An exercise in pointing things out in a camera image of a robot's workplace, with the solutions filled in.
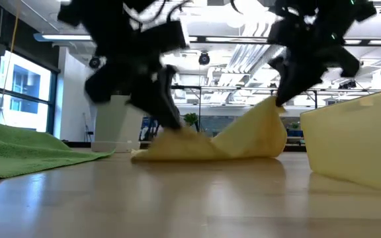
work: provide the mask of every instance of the security camera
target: security camera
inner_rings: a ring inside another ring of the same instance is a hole
[[[93,56],[91,60],[89,60],[89,67],[91,69],[98,69],[101,66],[101,59],[99,57]]]
[[[199,64],[200,65],[208,65],[210,63],[210,56],[208,52],[202,52],[199,56]]]

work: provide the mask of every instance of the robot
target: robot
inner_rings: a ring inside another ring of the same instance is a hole
[[[173,8],[164,24],[135,29],[124,5],[141,13],[155,0],[71,0],[62,5],[58,20],[71,26],[82,24],[97,45],[96,56],[106,63],[88,78],[85,91],[94,103],[105,103],[115,88],[128,87],[128,103],[153,116],[164,128],[179,130],[181,124],[170,86],[177,70],[160,63],[160,55],[188,47],[179,21],[171,20]],[[164,0],[155,18],[159,17]],[[232,7],[237,11],[232,0]],[[276,105],[281,106],[310,87],[321,83],[327,67],[338,65],[342,77],[354,77],[360,62],[343,44],[351,25],[376,14],[368,0],[276,0],[269,11],[281,16],[268,37],[271,44],[286,46],[285,54],[269,64],[280,73]],[[315,18],[309,23],[308,17]]]

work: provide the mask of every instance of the window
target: window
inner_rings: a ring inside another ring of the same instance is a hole
[[[4,95],[0,106],[0,123],[18,128],[46,132],[48,105]]]
[[[46,132],[48,112],[53,110],[52,76],[51,71],[5,52],[0,61],[0,124]]]
[[[1,57],[0,89],[49,100],[50,82],[51,71],[10,52]]]

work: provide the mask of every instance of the green plant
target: green plant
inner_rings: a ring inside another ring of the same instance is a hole
[[[290,124],[290,128],[293,129],[293,130],[299,129],[299,122],[292,122]]]
[[[199,132],[198,116],[196,115],[196,113],[188,113],[184,115],[183,120],[186,122],[188,126],[195,125],[196,130]]]

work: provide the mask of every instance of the potted plant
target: potted plant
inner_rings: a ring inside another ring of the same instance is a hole
[[[303,137],[299,122],[292,122],[288,127],[288,136]]]
[[[186,122],[187,126],[195,125],[196,131],[199,132],[198,116],[196,115],[196,113],[186,114],[185,116],[183,116],[183,120]]]

